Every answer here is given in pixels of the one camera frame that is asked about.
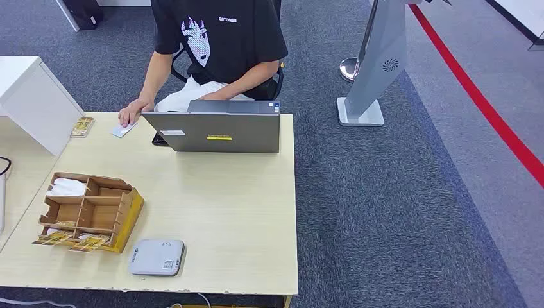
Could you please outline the person's right hand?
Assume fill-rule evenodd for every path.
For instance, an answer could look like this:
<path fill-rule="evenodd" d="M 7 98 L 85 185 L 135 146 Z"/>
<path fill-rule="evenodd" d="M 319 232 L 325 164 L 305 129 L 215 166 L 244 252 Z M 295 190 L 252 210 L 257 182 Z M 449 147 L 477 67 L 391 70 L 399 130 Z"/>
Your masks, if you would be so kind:
<path fill-rule="evenodd" d="M 126 128 L 128 125 L 136 123 L 142 112 L 154 110 L 154 100 L 150 98 L 139 97 L 122 108 L 118 113 L 119 124 Z"/>

